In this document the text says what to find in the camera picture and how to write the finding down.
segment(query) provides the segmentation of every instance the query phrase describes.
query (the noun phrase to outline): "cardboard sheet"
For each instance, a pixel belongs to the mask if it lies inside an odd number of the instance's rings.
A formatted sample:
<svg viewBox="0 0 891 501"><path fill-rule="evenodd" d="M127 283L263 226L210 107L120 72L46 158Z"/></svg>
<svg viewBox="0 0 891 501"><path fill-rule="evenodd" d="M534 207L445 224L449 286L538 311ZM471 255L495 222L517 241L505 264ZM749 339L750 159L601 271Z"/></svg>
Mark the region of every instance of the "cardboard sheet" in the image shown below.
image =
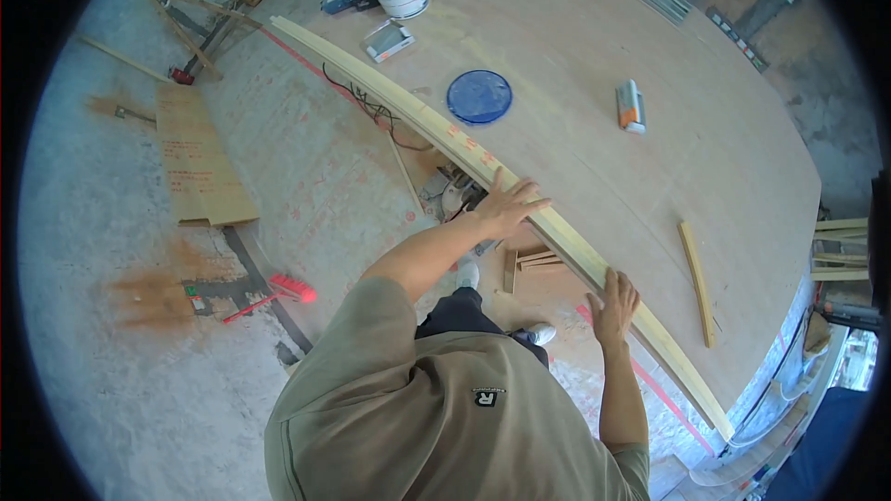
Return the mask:
<svg viewBox="0 0 891 501"><path fill-rule="evenodd" d="M155 105L177 224L221 227L258 218L217 138L200 90L161 83Z"/></svg>

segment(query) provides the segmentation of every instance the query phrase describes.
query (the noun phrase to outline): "person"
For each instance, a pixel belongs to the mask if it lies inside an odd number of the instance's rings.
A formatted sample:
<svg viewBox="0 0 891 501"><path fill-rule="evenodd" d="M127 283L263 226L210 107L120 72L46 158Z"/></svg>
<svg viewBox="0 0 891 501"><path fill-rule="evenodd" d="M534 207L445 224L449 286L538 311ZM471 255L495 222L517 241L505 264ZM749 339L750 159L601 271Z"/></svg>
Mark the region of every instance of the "person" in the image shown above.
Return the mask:
<svg viewBox="0 0 891 501"><path fill-rule="evenodd" d="M413 235L368 268L285 385L265 430L273 499L649 499L647 417L626 334L640 295L588 295L604 360L600 440L547 369L548 327L483 315L478 270L420 326L413 304L474 244L551 200L529 179Z"/></svg>

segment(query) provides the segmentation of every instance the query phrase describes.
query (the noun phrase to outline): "plywood surface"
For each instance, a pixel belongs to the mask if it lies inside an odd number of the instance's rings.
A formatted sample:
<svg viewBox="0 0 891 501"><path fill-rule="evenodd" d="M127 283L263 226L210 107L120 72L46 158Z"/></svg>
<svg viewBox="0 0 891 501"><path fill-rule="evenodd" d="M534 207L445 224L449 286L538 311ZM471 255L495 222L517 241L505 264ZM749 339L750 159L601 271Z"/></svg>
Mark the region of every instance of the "plywood surface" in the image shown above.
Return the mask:
<svg viewBox="0 0 891 501"><path fill-rule="evenodd" d="M307 28L367 64L373 9ZM820 182L770 85L694 10L675 28L639 0L431 0L406 20L417 42L376 69L449 120L462 72L489 69L514 101L464 128L554 208L643 300L729 409L780 328L807 264ZM634 78L645 136L616 125L615 88ZM676 225L697 229L717 322L702 343Z"/></svg>

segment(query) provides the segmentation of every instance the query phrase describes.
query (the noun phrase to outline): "curved wooden strip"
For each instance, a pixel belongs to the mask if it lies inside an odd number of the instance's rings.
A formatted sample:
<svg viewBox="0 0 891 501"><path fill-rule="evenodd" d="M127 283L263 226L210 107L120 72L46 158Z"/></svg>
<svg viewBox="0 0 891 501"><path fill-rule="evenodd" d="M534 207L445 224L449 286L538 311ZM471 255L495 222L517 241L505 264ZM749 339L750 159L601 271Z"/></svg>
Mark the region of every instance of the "curved wooden strip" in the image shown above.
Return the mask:
<svg viewBox="0 0 891 501"><path fill-rule="evenodd" d="M503 167L506 186L519 181L514 173L474 139L370 65L288 19L280 16L270 19L273 26L315 51L326 62L337 66L341 72L398 113L476 182L489 187L498 167ZM563 217L548 207L535 213L530 219L545 244L589 288L595 290L605 284L607 262ZM717 398L681 347L643 303L634 314L633 331L662 365L663 370L672 376L674 383L696 407L703 420L717 429L725 440L729 439L733 435L733 426Z"/></svg>

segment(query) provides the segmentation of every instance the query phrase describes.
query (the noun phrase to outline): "blue round lid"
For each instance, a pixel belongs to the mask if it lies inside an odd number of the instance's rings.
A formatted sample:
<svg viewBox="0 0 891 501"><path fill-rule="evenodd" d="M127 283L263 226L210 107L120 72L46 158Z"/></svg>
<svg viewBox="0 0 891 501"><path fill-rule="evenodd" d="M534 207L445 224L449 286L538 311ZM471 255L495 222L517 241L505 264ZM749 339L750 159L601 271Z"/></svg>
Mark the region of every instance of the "blue round lid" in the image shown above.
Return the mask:
<svg viewBox="0 0 891 501"><path fill-rule="evenodd" d="M445 96L448 110L470 126L498 120L513 100L507 80L489 70L462 73L448 86Z"/></svg>

